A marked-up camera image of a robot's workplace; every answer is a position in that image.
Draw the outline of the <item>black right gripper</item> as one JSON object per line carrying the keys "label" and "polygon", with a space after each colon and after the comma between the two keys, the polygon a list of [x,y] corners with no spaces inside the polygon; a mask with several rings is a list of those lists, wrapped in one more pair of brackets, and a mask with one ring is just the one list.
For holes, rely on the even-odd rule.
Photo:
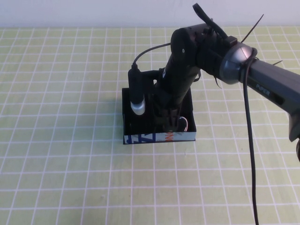
{"label": "black right gripper", "polygon": [[152,97],[152,106],[155,128],[172,132],[187,127],[187,119],[180,115],[181,103],[174,105],[170,94],[157,90]]}

